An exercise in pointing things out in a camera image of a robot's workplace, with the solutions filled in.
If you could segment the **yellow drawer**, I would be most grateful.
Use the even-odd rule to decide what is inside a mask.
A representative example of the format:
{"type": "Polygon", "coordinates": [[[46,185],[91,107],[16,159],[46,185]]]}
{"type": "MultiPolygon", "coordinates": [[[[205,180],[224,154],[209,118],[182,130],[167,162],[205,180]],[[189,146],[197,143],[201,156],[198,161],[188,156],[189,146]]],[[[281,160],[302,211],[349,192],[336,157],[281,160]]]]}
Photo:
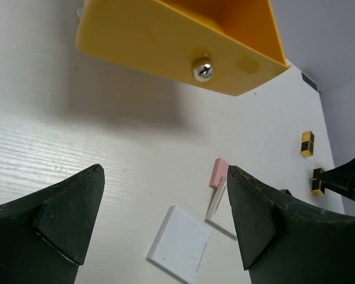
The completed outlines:
{"type": "Polygon", "coordinates": [[[76,47],[232,96],[289,69],[269,1],[85,1],[76,47]]]}

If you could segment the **gold black lipstick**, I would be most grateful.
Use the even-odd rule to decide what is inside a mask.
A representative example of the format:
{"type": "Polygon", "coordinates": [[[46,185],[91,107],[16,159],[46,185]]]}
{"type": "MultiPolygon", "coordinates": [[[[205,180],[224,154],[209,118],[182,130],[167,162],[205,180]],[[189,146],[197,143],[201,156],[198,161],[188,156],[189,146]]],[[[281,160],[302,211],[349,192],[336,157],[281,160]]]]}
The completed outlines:
{"type": "Polygon", "coordinates": [[[311,157],[314,154],[314,134],[312,131],[302,133],[300,153],[303,157],[311,157]]]}
{"type": "Polygon", "coordinates": [[[324,172],[323,168],[316,168],[312,172],[311,193],[315,196],[325,195],[325,186],[320,179],[320,174],[324,172]]]}

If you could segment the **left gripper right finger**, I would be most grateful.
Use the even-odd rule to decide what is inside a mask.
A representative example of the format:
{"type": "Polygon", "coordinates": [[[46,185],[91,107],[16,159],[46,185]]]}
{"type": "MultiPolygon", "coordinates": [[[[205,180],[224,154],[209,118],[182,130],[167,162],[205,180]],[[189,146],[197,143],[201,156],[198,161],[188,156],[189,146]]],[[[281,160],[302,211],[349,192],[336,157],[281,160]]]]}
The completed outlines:
{"type": "Polygon", "coordinates": [[[355,217],[303,202],[237,166],[227,190],[252,283],[355,283],[355,217]]]}

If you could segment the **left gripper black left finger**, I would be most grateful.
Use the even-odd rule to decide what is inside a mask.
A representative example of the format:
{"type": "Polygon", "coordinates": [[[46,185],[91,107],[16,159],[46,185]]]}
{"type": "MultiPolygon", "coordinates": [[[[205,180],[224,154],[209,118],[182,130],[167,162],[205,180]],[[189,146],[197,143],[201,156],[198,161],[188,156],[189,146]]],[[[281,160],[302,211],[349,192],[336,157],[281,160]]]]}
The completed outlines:
{"type": "Polygon", "coordinates": [[[104,186],[104,169],[94,164],[0,205],[0,283],[74,283],[104,186]]]}

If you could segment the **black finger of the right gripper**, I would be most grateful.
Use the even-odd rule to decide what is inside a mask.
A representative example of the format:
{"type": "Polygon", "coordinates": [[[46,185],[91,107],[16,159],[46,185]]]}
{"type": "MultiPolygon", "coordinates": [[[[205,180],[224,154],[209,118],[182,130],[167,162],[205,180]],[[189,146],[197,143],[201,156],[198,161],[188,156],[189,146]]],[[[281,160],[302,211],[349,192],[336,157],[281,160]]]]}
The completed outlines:
{"type": "Polygon", "coordinates": [[[319,174],[326,189],[355,202],[355,158],[348,163],[319,174]]]}

